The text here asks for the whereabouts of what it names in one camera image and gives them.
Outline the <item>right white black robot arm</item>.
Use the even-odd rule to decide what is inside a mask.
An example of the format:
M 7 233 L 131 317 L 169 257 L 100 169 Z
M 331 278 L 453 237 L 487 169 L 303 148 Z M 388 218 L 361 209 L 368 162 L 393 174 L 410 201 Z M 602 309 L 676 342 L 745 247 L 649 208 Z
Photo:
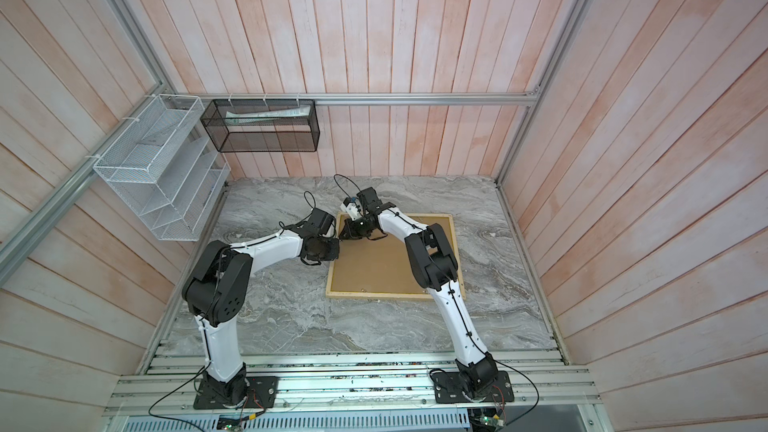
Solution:
M 478 399 L 493 385 L 498 368 L 465 305 L 459 284 L 458 259 L 442 226 L 418 222 L 396 206 L 364 212 L 350 203 L 342 210 L 348 218 L 340 239 L 368 239 L 379 230 L 404 244 L 416 282 L 434 299 L 445 321 L 456 355 L 462 393 Z

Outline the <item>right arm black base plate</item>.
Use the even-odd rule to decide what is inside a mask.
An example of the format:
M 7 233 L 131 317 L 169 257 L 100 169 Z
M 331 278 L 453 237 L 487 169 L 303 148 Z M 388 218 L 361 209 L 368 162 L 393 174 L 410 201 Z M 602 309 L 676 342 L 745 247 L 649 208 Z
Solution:
M 471 385 L 470 380 L 460 372 L 449 372 L 441 368 L 430 369 L 428 376 L 432 381 L 435 401 L 438 404 L 506 404 L 514 401 L 514 392 L 507 372 L 499 372 L 496 378 L 486 385 Z

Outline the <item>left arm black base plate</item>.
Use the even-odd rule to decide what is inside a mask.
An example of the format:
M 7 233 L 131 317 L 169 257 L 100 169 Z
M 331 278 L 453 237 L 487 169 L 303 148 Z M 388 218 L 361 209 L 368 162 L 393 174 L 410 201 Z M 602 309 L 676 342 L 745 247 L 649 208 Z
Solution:
M 276 376 L 236 376 L 230 382 L 223 383 L 205 375 L 193 409 L 269 409 L 274 406 L 278 383 L 279 378 Z

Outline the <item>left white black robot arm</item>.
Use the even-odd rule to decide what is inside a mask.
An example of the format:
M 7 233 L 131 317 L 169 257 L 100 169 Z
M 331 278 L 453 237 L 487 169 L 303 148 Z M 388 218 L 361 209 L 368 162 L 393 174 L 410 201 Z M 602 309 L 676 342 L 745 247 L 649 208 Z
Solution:
M 292 231 L 251 242 L 210 242 L 182 288 L 182 298 L 201 332 L 205 373 L 210 380 L 229 384 L 243 370 L 236 319 L 253 273 L 295 258 L 307 265 L 331 262 L 339 252 L 335 237 L 302 236 Z

